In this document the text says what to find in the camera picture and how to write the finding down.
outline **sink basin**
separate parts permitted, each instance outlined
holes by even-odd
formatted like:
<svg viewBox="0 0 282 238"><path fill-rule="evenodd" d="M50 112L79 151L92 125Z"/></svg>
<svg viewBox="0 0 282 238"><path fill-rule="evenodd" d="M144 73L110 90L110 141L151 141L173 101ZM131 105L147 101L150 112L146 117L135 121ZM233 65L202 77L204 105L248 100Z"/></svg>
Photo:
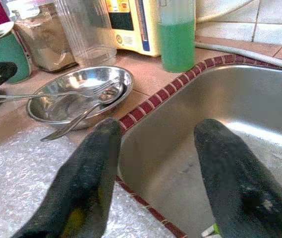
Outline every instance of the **sink basin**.
<svg viewBox="0 0 282 238"><path fill-rule="evenodd" d="M121 178L190 238L214 222L193 136L206 118L239 135L282 185L282 70L206 69L125 133Z"/></svg>

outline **steel bowl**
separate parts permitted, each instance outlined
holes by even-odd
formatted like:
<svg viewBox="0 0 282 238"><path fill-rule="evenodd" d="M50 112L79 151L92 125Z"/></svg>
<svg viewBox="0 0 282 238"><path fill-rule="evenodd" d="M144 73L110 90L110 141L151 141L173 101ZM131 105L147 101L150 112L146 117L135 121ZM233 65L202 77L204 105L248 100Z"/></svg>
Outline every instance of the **steel bowl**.
<svg viewBox="0 0 282 238"><path fill-rule="evenodd" d="M112 104L94 109L75 129L87 128L109 117L117 105L129 95L134 84L132 73L115 66L85 68L54 79L37 90L35 94L83 92L116 77L121 80L122 84L116 85L116 87L123 87L122 95ZM42 97L29 100L26 110L31 118L59 128L93 106L96 103L95 101L96 98L87 98L80 95Z"/></svg>

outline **countertop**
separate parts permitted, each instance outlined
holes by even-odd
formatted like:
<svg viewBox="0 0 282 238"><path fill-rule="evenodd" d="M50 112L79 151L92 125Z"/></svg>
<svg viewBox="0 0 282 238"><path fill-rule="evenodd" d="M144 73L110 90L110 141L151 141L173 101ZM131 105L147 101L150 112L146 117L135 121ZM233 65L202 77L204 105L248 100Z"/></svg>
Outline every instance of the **countertop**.
<svg viewBox="0 0 282 238"><path fill-rule="evenodd" d="M280 45L205 37L197 37L196 41L217 45L233 46L236 48L246 49L282 59L282 46ZM227 53L196 48L195 58L196 62L198 63L208 58L226 54ZM145 101L149 96L159 91L161 88L172 82L177 76L180 75L180 73L165 72L162 68L160 58L143 56L130 51L118 51L115 65L128 69L132 72L135 78L133 91L127 97L127 99L121 103L120 107L113 115L117 119L127 114L137 105ZM44 84L53 80L59 75L77 69L77 67L73 67L60 73L47 73L35 68L28 80L25 80L18 84L5 83L0 87L0 90L2 94L8 95L32 94L38 88L42 87ZM8 140L8 138L14 136L18 132L28 131L33 127L44 127L44 125L30 119L27 116L25 105L26 101L10 102L0 105L0 143L5 142L6 140ZM67 135L67 137L70 142L79 144L87 135L87 133L88 129L72 131Z"/></svg>

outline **spoon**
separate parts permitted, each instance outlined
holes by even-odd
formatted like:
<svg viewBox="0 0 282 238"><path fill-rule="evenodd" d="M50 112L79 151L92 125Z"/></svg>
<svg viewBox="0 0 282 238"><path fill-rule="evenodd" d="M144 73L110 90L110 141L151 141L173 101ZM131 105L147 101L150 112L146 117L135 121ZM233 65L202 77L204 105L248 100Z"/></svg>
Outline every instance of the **spoon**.
<svg viewBox="0 0 282 238"><path fill-rule="evenodd" d="M45 94L30 94L30 95L0 95L0 103L13 102L24 99L51 97L51 96L65 96L65 95L79 95L87 98L96 97L105 91L110 86L119 82L119 77L108 80L105 83L93 88L85 90L84 92L68 91L64 93L45 93Z"/></svg>
<svg viewBox="0 0 282 238"><path fill-rule="evenodd" d="M106 89L102 94L98 96L97 103L93 105L92 108L86 110L85 112L77 116L75 119L73 119L70 123L68 123L63 128L58 129L57 131L53 132L52 134L41 139L41 141L46 142L46 141L56 140L66 135L68 132L74 129L83 119L85 119L86 116L90 112L92 112L96 107L100 105L111 104L115 100L117 100L119 96L122 94L122 91L123 91L123 86L121 84L119 87L111 87L111 88Z"/></svg>

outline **clear plastic container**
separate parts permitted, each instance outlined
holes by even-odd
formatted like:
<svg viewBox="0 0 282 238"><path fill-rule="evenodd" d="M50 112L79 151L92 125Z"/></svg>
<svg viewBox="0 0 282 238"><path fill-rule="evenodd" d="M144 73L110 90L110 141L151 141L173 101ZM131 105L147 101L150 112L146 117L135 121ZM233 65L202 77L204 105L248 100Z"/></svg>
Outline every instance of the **clear plastic container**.
<svg viewBox="0 0 282 238"><path fill-rule="evenodd" d="M116 47L105 0L55 0L80 67L115 63Z"/></svg>
<svg viewBox="0 0 282 238"><path fill-rule="evenodd" d="M55 72L76 64L53 0L15 0L6 5L34 65Z"/></svg>
<svg viewBox="0 0 282 238"><path fill-rule="evenodd" d="M158 25L163 68L184 72L194 65L195 0L158 0Z"/></svg>

